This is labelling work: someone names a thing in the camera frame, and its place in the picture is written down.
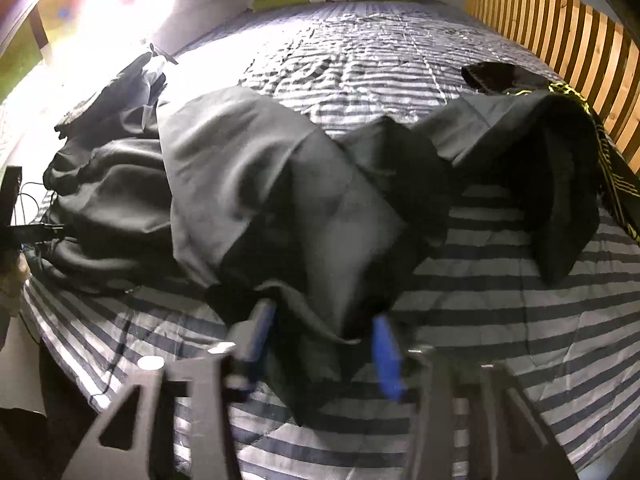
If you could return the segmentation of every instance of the blue clip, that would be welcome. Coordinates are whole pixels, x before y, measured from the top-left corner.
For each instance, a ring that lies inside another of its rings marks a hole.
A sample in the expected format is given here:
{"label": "blue clip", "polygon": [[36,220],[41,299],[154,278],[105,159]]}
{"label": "blue clip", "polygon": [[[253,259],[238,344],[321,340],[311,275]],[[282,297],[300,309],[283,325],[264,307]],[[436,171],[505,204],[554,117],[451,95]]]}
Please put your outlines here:
{"label": "blue clip", "polygon": [[385,316],[377,316],[373,320],[371,354],[380,389],[389,399],[400,401],[407,390],[402,380],[403,355]]}

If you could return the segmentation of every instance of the black cloth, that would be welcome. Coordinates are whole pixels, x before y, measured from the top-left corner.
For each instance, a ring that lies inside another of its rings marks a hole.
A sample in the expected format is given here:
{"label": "black cloth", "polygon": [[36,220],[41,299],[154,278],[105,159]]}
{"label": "black cloth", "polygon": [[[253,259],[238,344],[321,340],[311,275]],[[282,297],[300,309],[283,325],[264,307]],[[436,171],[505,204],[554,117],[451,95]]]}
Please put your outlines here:
{"label": "black cloth", "polygon": [[182,275],[156,121],[164,82],[162,58],[143,54],[56,127],[66,143],[43,176],[57,195],[43,221],[75,236],[42,245],[36,266],[59,283],[105,291]]}
{"label": "black cloth", "polygon": [[[622,154],[613,144],[596,111],[582,95],[566,83],[550,81],[540,74],[509,63],[482,62],[465,66],[462,68],[462,76],[472,88],[488,95],[498,93],[526,94],[532,90],[544,90],[561,94],[580,105],[584,110],[584,115],[590,118],[593,125],[592,128],[588,128],[588,133],[596,143],[598,165],[595,179],[602,192],[604,202],[618,224],[640,244],[640,180],[631,171]],[[594,178],[591,151],[592,148],[589,153],[584,150],[574,153],[576,160],[574,161],[575,176],[572,180],[572,186],[576,183],[580,186],[581,202],[575,203],[575,189],[568,192],[572,196],[571,207],[575,211],[575,217],[577,219],[584,218],[584,221],[577,226],[583,232],[574,233],[575,249],[580,246],[583,240],[588,240],[591,229],[597,228],[590,200],[593,184],[589,184],[588,187],[584,185],[587,171],[589,171],[588,179],[591,181]],[[561,150],[555,150],[554,158],[557,164],[560,158],[566,159],[566,155],[562,155]],[[560,200],[558,202],[559,205],[568,203]]]}
{"label": "black cloth", "polygon": [[588,241],[578,220],[595,229],[593,124],[562,94],[466,96],[333,140],[240,87],[165,102],[155,63],[139,58],[60,125],[46,218],[76,236],[42,248],[42,267],[107,290],[186,272],[227,324],[275,298],[266,379],[295,416],[367,360],[372,317],[446,239],[452,195],[485,173],[521,199],[549,282]]}
{"label": "black cloth", "polygon": [[593,121],[579,103],[550,94],[545,78],[523,68],[485,63],[464,67],[463,76],[494,95],[460,98],[416,128],[452,162],[461,187],[493,165],[524,210],[540,275],[558,285],[600,224]]}

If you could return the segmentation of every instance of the black wire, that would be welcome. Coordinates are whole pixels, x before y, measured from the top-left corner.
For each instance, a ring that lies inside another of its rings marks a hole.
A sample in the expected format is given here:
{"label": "black wire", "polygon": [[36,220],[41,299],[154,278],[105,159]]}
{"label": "black wire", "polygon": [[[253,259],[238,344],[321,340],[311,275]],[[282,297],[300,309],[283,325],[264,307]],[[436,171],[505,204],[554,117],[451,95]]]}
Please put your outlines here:
{"label": "black wire", "polygon": [[24,319],[24,316],[22,315],[21,312],[18,312],[18,315],[20,316],[20,319],[22,320],[22,323],[25,329],[29,333],[29,337],[33,340],[34,343],[36,343],[36,345],[39,345],[40,344],[39,341],[33,336],[33,334],[31,333],[31,330],[29,329],[29,325],[27,325],[27,320]]}
{"label": "black wire", "polygon": [[38,211],[36,212],[36,216],[34,216],[33,220],[35,220],[38,217],[38,214],[40,213],[40,204],[38,203],[38,201],[36,199],[34,199],[33,196],[31,196],[29,193],[23,193],[20,192],[18,193],[18,196],[20,197],[20,206],[22,207],[22,221],[24,224],[27,223],[27,217],[24,213],[24,202],[22,200],[23,196],[28,196],[29,198],[31,198],[31,200],[33,200],[34,204],[36,205],[36,207],[38,208]]}
{"label": "black wire", "polygon": [[20,186],[20,192],[22,192],[22,190],[24,189],[24,186],[28,186],[29,184],[33,184],[35,186],[44,186],[44,184],[41,182],[25,182]]}
{"label": "black wire", "polygon": [[103,388],[103,390],[100,393],[91,395],[89,397],[89,402],[94,400],[94,397],[97,397],[98,395],[105,395],[109,391],[109,388],[111,387],[111,380],[113,379],[113,373],[116,369],[116,366],[118,366],[118,363],[122,359],[124,354],[124,349],[126,348],[126,345],[127,345],[127,335],[129,335],[129,328],[131,327],[131,323],[133,322],[133,314],[134,313],[131,312],[124,323],[122,334],[120,335],[120,339],[118,341],[118,346],[116,346],[116,349],[115,349],[115,355],[111,360],[111,363],[109,363],[109,367],[107,368],[107,371],[109,372],[109,379],[107,379],[107,385]]}

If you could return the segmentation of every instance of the wooden slatted headboard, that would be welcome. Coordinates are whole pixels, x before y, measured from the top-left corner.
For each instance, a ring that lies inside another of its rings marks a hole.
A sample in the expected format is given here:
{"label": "wooden slatted headboard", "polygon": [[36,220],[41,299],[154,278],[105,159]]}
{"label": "wooden slatted headboard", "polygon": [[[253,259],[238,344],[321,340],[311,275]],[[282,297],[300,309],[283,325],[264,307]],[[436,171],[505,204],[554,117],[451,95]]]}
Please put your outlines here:
{"label": "wooden slatted headboard", "polygon": [[580,92],[639,173],[640,58],[622,25],[579,0],[466,0],[466,11]]}

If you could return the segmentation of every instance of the bed sheet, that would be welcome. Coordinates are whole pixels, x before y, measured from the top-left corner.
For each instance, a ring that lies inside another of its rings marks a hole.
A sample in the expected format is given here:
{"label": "bed sheet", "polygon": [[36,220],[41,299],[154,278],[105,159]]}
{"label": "bed sheet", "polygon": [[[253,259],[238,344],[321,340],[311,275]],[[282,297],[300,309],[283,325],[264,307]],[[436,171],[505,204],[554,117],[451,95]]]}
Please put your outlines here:
{"label": "bed sheet", "polygon": [[[444,4],[345,2],[239,16],[178,57],[166,95],[241,84],[340,135],[383,114],[405,124],[423,118],[471,92],[460,67],[483,60],[558,78],[526,49]],[[508,193],[472,186],[452,209],[446,245],[416,269],[392,311],[416,327],[419,342],[504,361],[577,469],[640,414],[640,248],[602,207],[600,216],[571,274],[548,290]],[[34,276],[26,300],[53,357],[97,410],[140,356],[193,356],[226,332],[186,282],[94,298]],[[305,427],[263,384],[231,407],[242,469],[269,480],[399,478],[414,407],[385,400],[370,365],[335,387],[337,399]],[[466,410],[460,399],[452,472],[460,479]],[[188,416],[180,402],[175,450],[183,465]]]}

